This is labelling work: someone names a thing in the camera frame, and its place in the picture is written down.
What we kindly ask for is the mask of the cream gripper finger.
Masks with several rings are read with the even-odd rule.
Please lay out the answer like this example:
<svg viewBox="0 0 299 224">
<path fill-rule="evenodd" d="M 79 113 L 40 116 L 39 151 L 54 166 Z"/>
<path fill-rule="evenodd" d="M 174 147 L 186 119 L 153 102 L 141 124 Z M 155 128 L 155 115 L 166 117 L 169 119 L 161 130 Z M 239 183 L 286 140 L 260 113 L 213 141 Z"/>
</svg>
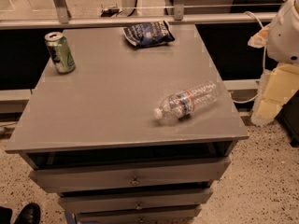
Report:
<svg viewBox="0 0 299 224">
<path fill-rule="evenodd" d="M 249 39 L 248 45 L 256 49 L 264 48 L 267 45 L 269 27 L 270 25 L 267 24 L 258 33 L 253 35 Z"/>
<path fill-rule="evenodd" d="M 298 64 L 279 63 L 274 70 L 265 71 L 252 108 L 251 122 L 260 127 L 269 124 L 298 91 Z"/>
</svg>

